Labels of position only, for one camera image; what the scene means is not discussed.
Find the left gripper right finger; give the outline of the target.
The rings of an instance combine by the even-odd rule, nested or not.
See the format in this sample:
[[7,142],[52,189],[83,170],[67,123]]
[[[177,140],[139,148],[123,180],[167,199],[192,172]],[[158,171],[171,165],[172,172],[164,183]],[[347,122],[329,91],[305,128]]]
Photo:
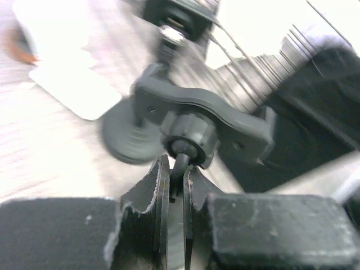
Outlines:
[[224,193],[183,180],[186,269],[358,269],[359,235],[333,199]]

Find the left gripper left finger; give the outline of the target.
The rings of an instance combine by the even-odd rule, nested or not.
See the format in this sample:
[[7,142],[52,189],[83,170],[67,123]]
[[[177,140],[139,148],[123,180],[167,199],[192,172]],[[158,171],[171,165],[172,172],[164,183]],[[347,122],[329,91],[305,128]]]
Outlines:
[[2,269],[166,269],[169,162],[163,155],[120,199],[1,204]]

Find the black round-base stand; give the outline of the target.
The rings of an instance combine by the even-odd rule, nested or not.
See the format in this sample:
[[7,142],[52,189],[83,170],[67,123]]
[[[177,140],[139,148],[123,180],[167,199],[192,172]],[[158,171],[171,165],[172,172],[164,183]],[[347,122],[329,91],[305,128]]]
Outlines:
[[196,1],[143,1],[139,16],[158,27],[155,62],[134,81],[131,94],[103,116],[103,144],[127,164],[146,164],[166,151],[186,164],[208,165],[218,136],[196,104],[203,90],[175,85],[169,72],[185,41],[197,42],[214,14]]

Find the white folding phone stand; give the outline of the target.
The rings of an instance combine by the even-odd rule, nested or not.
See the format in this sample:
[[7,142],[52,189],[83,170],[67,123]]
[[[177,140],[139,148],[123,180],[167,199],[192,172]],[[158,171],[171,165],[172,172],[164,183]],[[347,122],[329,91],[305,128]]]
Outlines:
[[29,74],[85,120],[129,96],[150,62],[156,29],[123,1],[14,1],[34,56]]

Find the wooden-base grey phone stand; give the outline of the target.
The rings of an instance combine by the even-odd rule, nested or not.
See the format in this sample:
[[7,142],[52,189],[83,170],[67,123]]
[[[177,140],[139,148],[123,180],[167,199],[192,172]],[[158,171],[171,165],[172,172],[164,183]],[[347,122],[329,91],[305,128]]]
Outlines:
[[35,65],[38,62],[19,26],[6,29],[2,34],[1,41],[5,53],[10,58],[28,65]]

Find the tall black phone stand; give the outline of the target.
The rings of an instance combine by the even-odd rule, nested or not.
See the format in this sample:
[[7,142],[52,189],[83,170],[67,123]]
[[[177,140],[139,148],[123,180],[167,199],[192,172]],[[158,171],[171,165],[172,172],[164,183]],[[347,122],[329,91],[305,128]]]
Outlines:
[[206,169],[220,145],[240,160],[255,163],[272,151],[277,115],[263,107],[259,117],[232,107],[217,94],[169,82],[164,64],[150,64],[133,86],[137,116],[160,127],[161,144],[175,158],[170,196],[181,190],[190,166]]

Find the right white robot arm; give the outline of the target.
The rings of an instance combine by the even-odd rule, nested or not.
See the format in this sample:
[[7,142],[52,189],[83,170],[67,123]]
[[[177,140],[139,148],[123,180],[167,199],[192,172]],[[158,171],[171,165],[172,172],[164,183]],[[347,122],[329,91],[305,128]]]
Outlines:
[[265,100],[278,116],[271,154],[260,164],[219,157],[245,192],[266,192],[359,149],[359,57],[322,48]]

